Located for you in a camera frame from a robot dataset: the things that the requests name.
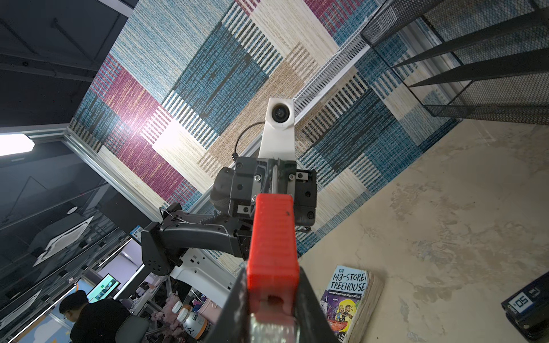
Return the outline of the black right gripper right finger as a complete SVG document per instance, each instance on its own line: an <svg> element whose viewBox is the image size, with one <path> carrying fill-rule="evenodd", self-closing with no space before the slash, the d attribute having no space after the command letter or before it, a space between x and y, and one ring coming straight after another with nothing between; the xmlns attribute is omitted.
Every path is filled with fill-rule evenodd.
<svg viewBox="0 0 549 343"><path fill-rule="evenodd" d="M298 342L338 342L334 332L330 329L310 281L301 267L295 295L295 316L299 328Z"/></svg>

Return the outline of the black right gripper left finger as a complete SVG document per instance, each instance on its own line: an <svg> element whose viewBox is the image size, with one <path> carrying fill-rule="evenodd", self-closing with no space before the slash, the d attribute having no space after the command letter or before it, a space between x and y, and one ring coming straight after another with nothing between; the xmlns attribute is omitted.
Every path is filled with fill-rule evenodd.
<svg viewBox="0 0 549 343"><path fill-rule="evenodd" d="M248 342L249 325L250 306L247 270L241 270L223 307L220 318L207 335L205 342Z"/></svg>

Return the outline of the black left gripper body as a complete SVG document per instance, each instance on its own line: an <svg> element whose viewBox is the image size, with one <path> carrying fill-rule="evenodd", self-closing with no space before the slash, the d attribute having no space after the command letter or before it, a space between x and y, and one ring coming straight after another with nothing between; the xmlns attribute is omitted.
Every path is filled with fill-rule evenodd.
<svg viewBox="0 0 549 343"><path fill-rule="evenodd" d="M296 161L235 157L233 168L223 167L212 187L216 210L231 217L251 218L260 194L288 194L293 199L295 226L316 221L317 172L299 169Z"/></svg>

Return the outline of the red padlock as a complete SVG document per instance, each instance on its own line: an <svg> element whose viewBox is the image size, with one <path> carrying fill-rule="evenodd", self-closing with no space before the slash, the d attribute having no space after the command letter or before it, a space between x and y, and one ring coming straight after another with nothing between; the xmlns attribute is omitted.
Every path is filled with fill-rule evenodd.
<svg viewBox="0 0 549 343"><path fill-rule="evenodd" d="M260 194L247 263L248 342L297 341L294 307L299 281L293 198Z"/></svg>

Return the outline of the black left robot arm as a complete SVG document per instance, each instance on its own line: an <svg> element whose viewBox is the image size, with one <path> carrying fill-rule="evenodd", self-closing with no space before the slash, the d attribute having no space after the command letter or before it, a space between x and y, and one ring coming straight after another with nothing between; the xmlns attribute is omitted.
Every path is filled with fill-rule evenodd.
<svg viewBox="0 0 549 343"><path fill-rule="evenodd" d="M311 228L316 220L317 172L299 169L295 161L239 157L222 168L210 193L217 214L192 214L174 203L162 210L162 221L141 233L144 264L159 276L181 265L189 248L225 252L247 260L257 197L262 193L293 197L296 227Z"/></svg>

